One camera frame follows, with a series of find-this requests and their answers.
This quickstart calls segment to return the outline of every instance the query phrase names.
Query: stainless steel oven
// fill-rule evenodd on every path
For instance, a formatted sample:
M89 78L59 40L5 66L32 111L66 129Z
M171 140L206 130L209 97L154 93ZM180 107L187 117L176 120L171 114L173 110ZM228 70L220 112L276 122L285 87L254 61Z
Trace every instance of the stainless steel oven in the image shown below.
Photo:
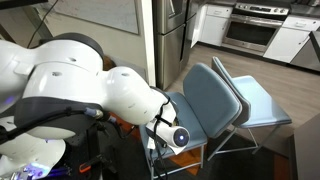
M265 52L288 12L287 8L237 3L229 19L223 43Z

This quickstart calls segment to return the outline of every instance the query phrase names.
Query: oven handle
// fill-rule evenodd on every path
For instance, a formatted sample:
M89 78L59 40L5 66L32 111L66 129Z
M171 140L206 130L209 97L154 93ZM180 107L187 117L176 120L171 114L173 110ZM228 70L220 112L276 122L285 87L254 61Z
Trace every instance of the oven handle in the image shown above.
M271 20L265 20L262 18L255 18L250 16L241 16L241 15L234 15L234 14L231 15L230 20L240 22L240 23L265 26L265 27L281 27L283 23L282 21L271 21Z

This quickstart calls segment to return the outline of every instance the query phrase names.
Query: cabinet door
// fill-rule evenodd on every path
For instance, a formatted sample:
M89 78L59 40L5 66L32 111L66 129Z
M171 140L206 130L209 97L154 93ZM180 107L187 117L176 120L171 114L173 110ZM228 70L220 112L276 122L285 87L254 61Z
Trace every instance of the cabinet door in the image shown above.
M194 27L191 47L193 47L200 39L203 29L204 20L206 19L207 5L202 6L197 12L196 24Z
M200 41L221 46L227 24L227 18L206 16Z
M263 57L290 63L308 40L308 31L280 28Z

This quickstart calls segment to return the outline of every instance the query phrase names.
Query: refrigerator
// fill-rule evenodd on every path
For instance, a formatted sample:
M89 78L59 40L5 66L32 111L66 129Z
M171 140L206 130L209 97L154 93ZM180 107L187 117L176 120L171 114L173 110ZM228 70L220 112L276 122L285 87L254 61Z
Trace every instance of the refrigerator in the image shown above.
M156 85L165 90L188 63L198 2L153 0Z

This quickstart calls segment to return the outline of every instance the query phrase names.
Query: chair seat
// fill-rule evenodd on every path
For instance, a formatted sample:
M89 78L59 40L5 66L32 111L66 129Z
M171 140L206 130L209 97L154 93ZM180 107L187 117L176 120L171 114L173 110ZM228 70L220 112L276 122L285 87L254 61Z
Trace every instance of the chair seat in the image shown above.
M252 77L232 78L236 88L251 104L251 114L247 122L240 128L253 128L269 125L290 124L291 118Z
M188 151L206 144L207 136L204 133L199 121L197 120L197 117L193 113L193 110L191 109L185 97L178 92L168 92L167 94L176 104L179 105L179 112L177 114L177 117L179 120L179 126L186 128L189 131L189 133L192 134L192 136L190 136L188 145L183 151ZM146 133L145 125L141 125L139 129L140 129L142 143L147 144L149 136ZM161 148L161 153L165 153L163 155L163 158L172 156L174 154L170 148L167 148L167 150L165 150L164 148ZM157 157L158 157L158 154L156 153L156 151L153 151L152 158L154 159Z

